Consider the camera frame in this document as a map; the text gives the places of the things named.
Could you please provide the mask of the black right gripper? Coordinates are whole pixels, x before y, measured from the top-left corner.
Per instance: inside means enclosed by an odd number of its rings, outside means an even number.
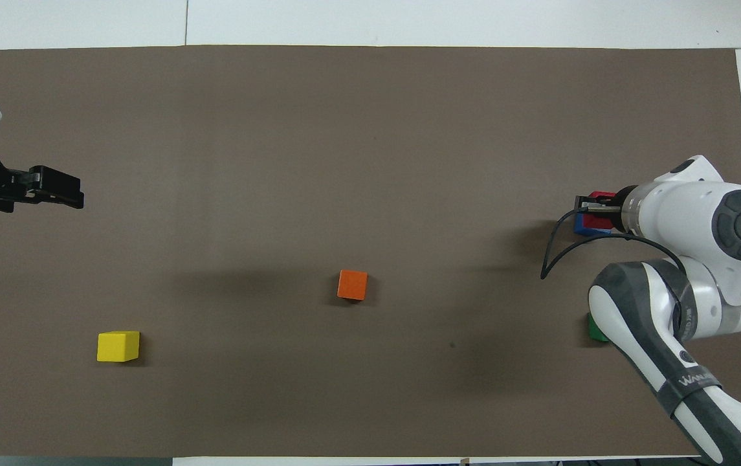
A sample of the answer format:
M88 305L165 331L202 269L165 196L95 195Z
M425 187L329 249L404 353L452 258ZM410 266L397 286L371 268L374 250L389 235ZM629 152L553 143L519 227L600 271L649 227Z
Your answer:
M611 224L622 233L630 232L631 195L636 188L637 186L625 186L608 201L608 206L615 209L615 212L609 215ZM604 201L600 197L578 195L575 197L575 212L584 214L604 212Z

